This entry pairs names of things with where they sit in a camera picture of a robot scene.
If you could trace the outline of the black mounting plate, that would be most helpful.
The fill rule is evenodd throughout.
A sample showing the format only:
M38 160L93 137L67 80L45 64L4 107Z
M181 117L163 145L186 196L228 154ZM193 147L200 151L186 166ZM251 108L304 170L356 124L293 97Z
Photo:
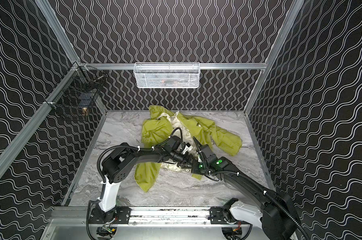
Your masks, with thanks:
M115 207L104 212L96 206L91 210L88 222L90 224L128 224L131 211L129 207Z
M222 207L211 207L207 219L212 225L237 225L239 223L249 225L248 222L236 220L229 210Z

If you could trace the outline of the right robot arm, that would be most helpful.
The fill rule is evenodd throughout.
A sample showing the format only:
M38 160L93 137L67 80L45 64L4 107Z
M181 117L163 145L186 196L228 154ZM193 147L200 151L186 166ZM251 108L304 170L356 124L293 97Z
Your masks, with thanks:
M201 159L201 163L195 164L192 169L194 174L203 175L216 182L223 181L255 202L261 216L253 217L252 220L246 218L245 222L260 224L270 240L289 240L295 231L299 231L306 240L310 239L289 195L264 187L240 171L229 159L217 157L209 145L202 145L197 138L194 137L193 142Z

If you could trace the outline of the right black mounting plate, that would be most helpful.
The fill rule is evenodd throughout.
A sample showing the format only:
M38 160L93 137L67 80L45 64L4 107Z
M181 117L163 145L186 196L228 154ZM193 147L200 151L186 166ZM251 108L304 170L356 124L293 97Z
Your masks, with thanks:
M248 222L236 220L229 210L222 207L211 207L207 219L212 225L237 225L239 223L249 225Z

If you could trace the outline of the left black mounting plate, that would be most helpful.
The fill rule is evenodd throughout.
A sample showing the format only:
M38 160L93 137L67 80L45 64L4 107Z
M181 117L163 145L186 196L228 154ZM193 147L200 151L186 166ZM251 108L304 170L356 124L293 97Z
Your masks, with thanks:
M131 211L129 207L115 207L104 212L96 206L91 210L88 222L90 224L128 224Z

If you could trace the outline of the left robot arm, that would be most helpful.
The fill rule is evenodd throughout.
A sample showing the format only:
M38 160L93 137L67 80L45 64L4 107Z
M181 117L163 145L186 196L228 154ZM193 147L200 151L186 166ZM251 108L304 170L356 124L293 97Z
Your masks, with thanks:
M124 181L132 169L143 163L173 164L181 169L192 169L195 156L191 153L193 146L183 141L181 128L176 128L171 135L159 144L150 148L133 147L127 143L110 147L99 156L96 167L102 178L102 191L96 200L90 200L88 210L98 208L107 213L116 208L116 199L120 183Z

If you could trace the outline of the white mesh wall basket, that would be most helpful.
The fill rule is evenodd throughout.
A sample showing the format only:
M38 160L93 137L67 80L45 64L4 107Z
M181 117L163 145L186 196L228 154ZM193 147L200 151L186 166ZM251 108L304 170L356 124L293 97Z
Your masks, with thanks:
M142 89L196 89L201 76L198 62L137 62L134 77Z

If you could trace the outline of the green zip-up jacket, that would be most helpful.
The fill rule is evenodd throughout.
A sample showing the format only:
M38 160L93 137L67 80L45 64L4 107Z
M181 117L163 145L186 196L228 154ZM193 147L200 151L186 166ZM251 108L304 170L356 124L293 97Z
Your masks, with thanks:
M213 120L172 112L157 105L151 105L149 111L150 118L142 126L142 143L146 148L167 140L177 127L181 128L181 135L187 142L192 142L195 137L202 145L209 145L210 148L216 145L230 156L237 155L242 147L238 135L219 127Z

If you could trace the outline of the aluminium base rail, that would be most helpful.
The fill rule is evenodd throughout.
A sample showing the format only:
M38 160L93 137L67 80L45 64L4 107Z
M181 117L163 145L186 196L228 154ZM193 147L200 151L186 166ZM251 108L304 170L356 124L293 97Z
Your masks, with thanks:
M52 213L50 223L54 226L84 227L235 227L236 225L212 225L207 219L211 207L129 207L131 211L128 224L90 224L86 207L59 207ZM250 220L260 217L260 211L254 206L236 202L229 210L236 220Z

